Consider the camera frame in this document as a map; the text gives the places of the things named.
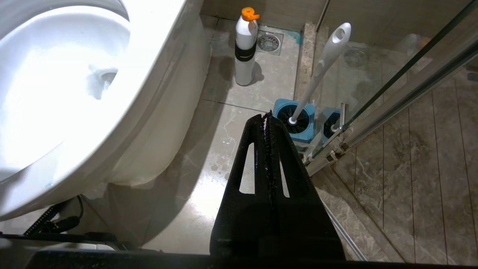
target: wall tile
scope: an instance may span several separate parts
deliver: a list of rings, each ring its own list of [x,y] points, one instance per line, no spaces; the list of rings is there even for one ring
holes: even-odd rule
[[[261,15],[259,23],[301,31],[305,22],[318,22],[325,3],[326,0],[204,0],[201,13],[237,20],[243,8],[253,7]]]
[[[323,24],[329,35],[342,23],[352,25],[351,41],[374,44],[396,14],[394,0],[333,0]]]

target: tile floor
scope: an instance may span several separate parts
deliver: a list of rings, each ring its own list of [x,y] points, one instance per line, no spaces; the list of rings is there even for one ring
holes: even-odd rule
[[[211,40],[212,58],[181,149],[169,168],[149,184],[138,188],[105,184],[87,192],[86,210],[101,217],[86,214],[85,226],[77,231],[97,226],[137,248],[209,253],[211,229],[244,124],[271,110],[276,99],[293,98],[300,34],[261,26],[284,34],[281,55],[257,53],[254,81],[243,87],[234,80],[236,22],[209,16],[201,19]],[[243,177],[253,179],[253,158],[248,158]],[[41,213],[0,223],[0,230],[22,233]]]
[[[318,33],[318,44],[325,45],[326,37]],[[315,62],[321,50],[316,50]],[[370,47],[361,43],[349,42],[346,50],[333,63],[311,97],[318,115],[324,108],[340,108],[342,102],[348,104],[346,121],[359,110],[388,82],[406,63],[409,56],[391,50]],[[405,84],[406,77],[401,77],[383,96],[373,102],[359,117],[365,118],[380,106],[394,91]]]
[[[478,83],[467,73],[422,96],[332,167],[408,262],[478,265]]]

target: toilet brush holder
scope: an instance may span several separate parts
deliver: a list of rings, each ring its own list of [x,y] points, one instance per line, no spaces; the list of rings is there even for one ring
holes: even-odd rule
[[[281,119],[281,117],[291,117],[297,108],[299,102],[287,100],[287,99],[278,99],[274,104],[274,109],[272,114],[274,117]],[[290,125],[286,124],[287,131],[291,136],[293,141],[298,141],[302,143],[310,143],[314,138],[315,130],[315,107],[312,104],[306,104],[300,116],[297,118],[297,124]]]

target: shower door frame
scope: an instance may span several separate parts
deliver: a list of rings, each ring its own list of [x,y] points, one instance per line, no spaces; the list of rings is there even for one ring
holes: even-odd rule
[[[434,86],[450,78],[455,71],[478,55],[478,27],[472,28],[449,45],[444,50],[447,53],[441,54],[430,62],[365,119],[360,119],[360,122],[355,119],[352,123],[346,124],[345,128],[336,132],[322,146],[316,156],[309,157],[305,163],[309,175],[315,174],[327,164],[338,161],[375,129],[432,90]]]

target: toilet brush handle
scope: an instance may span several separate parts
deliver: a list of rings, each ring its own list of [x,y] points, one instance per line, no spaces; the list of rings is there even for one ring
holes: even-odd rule
[[[332,66],[342,51],[344,51],[346,48],[351,33],[352,26],[346,22],[335,29],[335,31],[329,37],[324,50],[322,51],[322,55],[320,56],[320,60],[315,67],[315,73],[310,78],[309,85],[307,86],[304,95],[300,99],[300,102],[290,119],[291,122],[297,121],[300,112],[302,112],[304,106],[309,102],[312,93],[319,85],[319,82],[322,80],[327,70]]]

